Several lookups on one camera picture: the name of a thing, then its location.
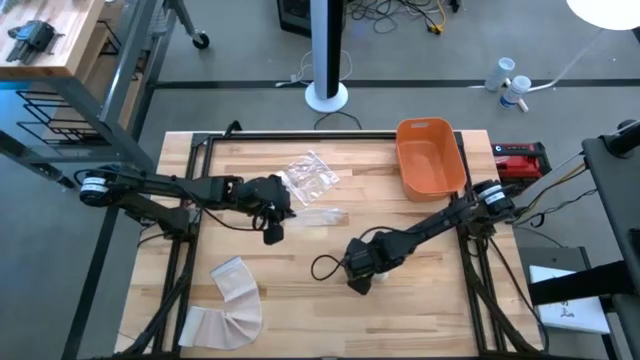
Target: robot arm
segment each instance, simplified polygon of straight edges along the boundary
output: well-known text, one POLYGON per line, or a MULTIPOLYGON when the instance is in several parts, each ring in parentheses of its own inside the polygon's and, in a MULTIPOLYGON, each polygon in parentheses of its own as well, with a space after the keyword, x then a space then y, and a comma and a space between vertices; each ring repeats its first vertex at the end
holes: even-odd
POLYGON ((362 295, 371 288, 371 278, 404 263, 416 247, 459 225, 465 225, 472 236, 489 237, 493 224, 512 216, 515 206, 497 181, 484 181, 474 186, 476 200, 463 197, 447 208, 405 231, 378 231, 369 243, 354 238, 340 261, 347 273, 347 285, 362 295))
POLYGON ((264 242, 275 244, 284 237, 280 223, 295 214, 289 192, 276 175, 244 182, 236 176, 208 176, 196 180, 145 174, 117 166, 86 171, 80 200, 94 207, 118 206, 137 221, 157 221, 172 236, 189 234, 189 212, 166 208, 140 194, 193 201, 208 210, 232 210, 253 216, 253 229, 264 232, 264 242))

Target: butcher block tabletop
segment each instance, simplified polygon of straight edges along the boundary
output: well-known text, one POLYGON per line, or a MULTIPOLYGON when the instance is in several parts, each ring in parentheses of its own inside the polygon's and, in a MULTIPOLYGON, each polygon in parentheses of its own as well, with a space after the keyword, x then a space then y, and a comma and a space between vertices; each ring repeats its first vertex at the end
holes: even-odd
POLYGON ((105 0, 25 0, 7 14, 0 13, 0 79, 74 76, 105 0), (59 34, 51 48, 30 65, 7 62, 15 40, 7 31, 30 20, 48 22, 59 34))
MULTIPOLYGON (((486 131, 462 131, 473 183, 497 179, 486 131)), ((184 176, 193 133, 167 133, 158 173, 184 176)), ((263 328, 257 339, 236 350, 182 348, 182 357, 465 357, 476 356, 468 295, 455 230, 423 245, 392 270, 383 283, 362 296, 346 286, 344 271, 324 282, 311 277, 310 265, 321 254, 344 255, 349 241, 370 227, 408 228, 447 206, 449 200, 414 203, 402 191, 393 140, 230 141, 214 145, 209 175, 245 179, 268 176, 313 150, 340 181, 311 208, 338 208, 347 215, 336 225, 285 225, 282 242, 266 246, 262 234, 226 229, 204 217, 200 228, 190 305, 224 309, 210 271, 234 256, 242 257, 258 284, 263 328)), ((199 154, 197 164, 202 164, 199 154)), ((166 206, 176 200, 155 198, 166 206)), ((292 196, 294 210, 303 205, 292 196)), ((250 226, 250 218, 219 212, 230 225, 250 226)), ((527 286, 510 226, 496 225, 494 240, 520 286, 527 286)), ((152 235, 148 230, 142 236, 152 235)), ((160 304, 171 243, 162 238, 138 252, 122 317, 116 351, 132 343, 160 304)), ((511 283, 493 249, 488 250, 498 303, 515 327, 540 348, 534 317, 511 283)), ((317 274, 334 264, 318 263, 317 274)), ((484 305, 489 348, 493 336, 484 305)), ((175 307, 168 321, 165 349, 173 338, 175 307)))

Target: orange plastic bin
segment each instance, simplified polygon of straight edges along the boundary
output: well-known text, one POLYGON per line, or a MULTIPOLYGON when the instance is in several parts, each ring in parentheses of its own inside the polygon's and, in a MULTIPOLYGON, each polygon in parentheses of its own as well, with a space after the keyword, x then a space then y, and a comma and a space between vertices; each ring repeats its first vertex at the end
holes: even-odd
POLYGON ((398 125, 396 151, 409 200, 440 200, 464 187, 464 164, 453 129, 445 120, 404 120, 398 125))

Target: clear plastic bag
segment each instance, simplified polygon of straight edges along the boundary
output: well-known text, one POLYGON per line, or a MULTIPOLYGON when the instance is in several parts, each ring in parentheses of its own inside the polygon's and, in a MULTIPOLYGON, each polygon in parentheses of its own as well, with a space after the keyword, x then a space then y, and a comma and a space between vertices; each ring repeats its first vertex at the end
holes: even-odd
POLYGON ((338 225, 347 216, 347 212, 338 209, 302 209, 296 211, 296 217, 285 220, 287 226, 331 226, 338 225))
POLYGON ((278 172, 282 183, 304 206, 308 206, 331 189, 340 178, 316 153, 309 150, 292 162, 284 171, 278 172))

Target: concrete floor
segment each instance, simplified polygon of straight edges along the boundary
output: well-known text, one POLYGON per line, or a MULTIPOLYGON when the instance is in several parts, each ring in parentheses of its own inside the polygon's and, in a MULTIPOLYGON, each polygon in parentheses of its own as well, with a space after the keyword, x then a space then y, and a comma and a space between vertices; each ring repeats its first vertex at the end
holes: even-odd
MULTIPOLYGON (((274 80, 297 72, 308 39, 278 27, 274 2, 186 0, 194 22, 212 48, 197 52, 178 25, 161 80, 274 80)), ((500 56, 516 60, 517 73, 553 77, 590 40, 596 29, 576 18, 564 1, 466 1, 435 37, 406 15, 399 28, 377 35, 372 23, 347 20, 343 49, 354 61, 351 79, 482 79, 500 56)), ((607 32, 569 78, 637 78, 640 44, 631 32, 607 32)), ((18 98, 0 92, 0 125, 27 141, 16 120, 27 119, 18 98)), ((542 141, 554 165, 577 152, 580 141, 638 118, 638 88, 558 88, 530 94, 531 111, 505 111, 498 95, 474 89, 350 89, 344 111, 365 129, 392 129, 405 118, 440 116, 457 129, 487 129, 492 141, 542 141)), ((319 115, 301 89, 159 90, 140 140, 157 160, 163 134, 174 130, 223 130, 239 120, 249 130, 312 129, 319 115)), ((322 129, 353 129, 334 115, 322 129)), ((57 359, 64 345, 103 210, 80 204, 77 194, 0 158, 3 251, 0 253, 0 353, 3 359, 57 359)), ((588 175, 552 190, 541 208, 593 187, 588 175)), ((82 356, 113 348, 139 226, 121 216, 82 345, 82 356)), ((568 246, 585 246, 593 265, 620 259, 597 196, 548 217, 541 231, 568 246)), ((524 247, 552 246, 517 231, 524 247)), ((554 354, 604 358, 598 337, 551 330, 554 354)), ((622 347, 623 358, 630 358, 622 347)))

